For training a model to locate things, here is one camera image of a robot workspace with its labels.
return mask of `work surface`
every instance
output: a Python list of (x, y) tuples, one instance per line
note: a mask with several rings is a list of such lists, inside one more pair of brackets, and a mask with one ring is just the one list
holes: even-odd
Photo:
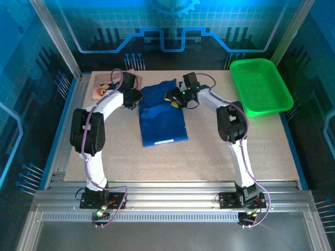
[[(191, 71), (138, 71), (142, 88), (165, 80), (181, 81)], [(195, 71), (210, 74), (217, 81), (214, 92), (238, 100), (230, 71)], [(93, 72), (83, 107), (92, 105)], [(206, 76), (201, 84), (213, 85)], [(138, 108), (117, 109), (105, 121), (106, 143), (102, 158), (107, 179), (112, 180), (235, 180), (228, 145), (217, 131), (216, 114), (207, 107), (184, 109), (188, 140), (142, 146)], [(279, 115), (249, 118), (248, 153), (258, 180), (298, 180), (295, 163)], [(84, 162), (72, 149), (66, 181), (86, 181)]]

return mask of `blue towel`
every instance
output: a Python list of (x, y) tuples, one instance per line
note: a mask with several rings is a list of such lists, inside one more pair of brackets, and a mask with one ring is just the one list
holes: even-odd
[(141, 89), (144, 100), (139, 106), (143, 146), (187, 140), (181, 109), (165, 101), (165, 93), (176, 87), (176, 79)]

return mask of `green plastic tray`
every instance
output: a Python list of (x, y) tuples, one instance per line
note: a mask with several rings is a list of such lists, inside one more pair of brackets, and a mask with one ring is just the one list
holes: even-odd
[(278, 113), (292, 108), (292, 96), (270, 60), (237, 60), (232, 62), (230, 70), (248, 117)]

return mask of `yellow object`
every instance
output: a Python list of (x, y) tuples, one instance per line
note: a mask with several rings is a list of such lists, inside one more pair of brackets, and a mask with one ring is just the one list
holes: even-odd
[(178, 104), (175, 101), (171, 102), (171, 106), (173, 106), (175, 108), (179, 108)]

